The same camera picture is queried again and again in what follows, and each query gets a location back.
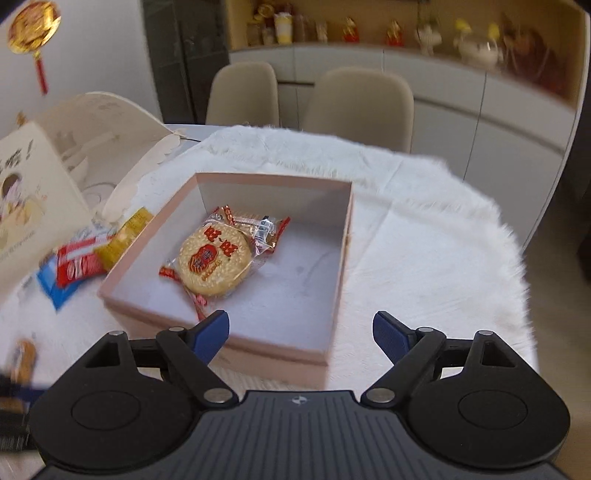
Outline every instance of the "white tabletop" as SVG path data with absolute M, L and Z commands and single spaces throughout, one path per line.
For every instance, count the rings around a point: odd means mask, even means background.
M 155 213 L 195 171 L 353 180 L 352 241 L 329 388 L 359 394 L 389 368 L 371 338 L 371 319 L 382 309 L 413 328 L 430 325 L 449 337 L 495 330 L 537 366 L 518 247 L 500 223 L 496 205 L 442 164 L 279 129 L 233 127 L 208 138 L 219 128 L 170 127 L 207 140 L 183 141 L 177 158 L 146 175 L 130 211 L 145 205 Z M 38 348 L 34 381 L 49 384 L 108 331 L 125 329 L 131 338 L 155 335 L 157 328 L 132 320 L 123 326 L 105 309 L 96 297 L 101 281 L 84 283 L 57 313 L 37 281 L 28 282 L 0 309 L 0 351 L 9 352 L 18 338 L 33 338 Z M 240 391 L 286 386 L 214 370 Z M 27 478 L 38 467 L 38 460 L 20 468 L 0 463 L 0 478 Z

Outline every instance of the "pink box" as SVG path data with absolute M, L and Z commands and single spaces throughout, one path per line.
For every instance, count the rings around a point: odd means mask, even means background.
M 161 327 L 197 322 L 181 285 L 158 276 L 215 207 L 291 217 L 277 251 L 227 298 L 230 338 L 216 360 L 233 370 L 322 388 L 337 318 L 351 183 L 199 173 L 162 208 L 99 290 L 112 310 Z

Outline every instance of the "chair backrest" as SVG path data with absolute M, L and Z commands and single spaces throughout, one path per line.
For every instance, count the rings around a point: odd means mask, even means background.
M 213 79 L 206 123 L 278 127 L 279 100 L 273 67 L 263 61 L 245 61 L 222 68 Z
M 414 98 L 406 80 L 344 67 L 316 82 L 302 130 L 409 152 L 413 122 Z

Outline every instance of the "brown floor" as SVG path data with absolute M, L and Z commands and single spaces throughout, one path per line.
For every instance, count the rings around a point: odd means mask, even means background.
M 588 228 L 558 192 L 525 252 L 541 375 L 571 414 L 556 463 L 573 480 L 591 480 L 591 283 L 576 258 Z

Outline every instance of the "round cracker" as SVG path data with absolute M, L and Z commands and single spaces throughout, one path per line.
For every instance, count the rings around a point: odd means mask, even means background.
M 220 234 L 208 238 L 209 228 Z M 224 242 L 232 246 L 233 251 L 226 250 L 229 255 L 223 250 Z M 252 253 L 246 237 L 239 230 L 224 223 L 209 222 L 184 241 L 177 261 L 178 274 L 189 290 L 206 297 L 218 296 L 244 279 L 252 262 Z

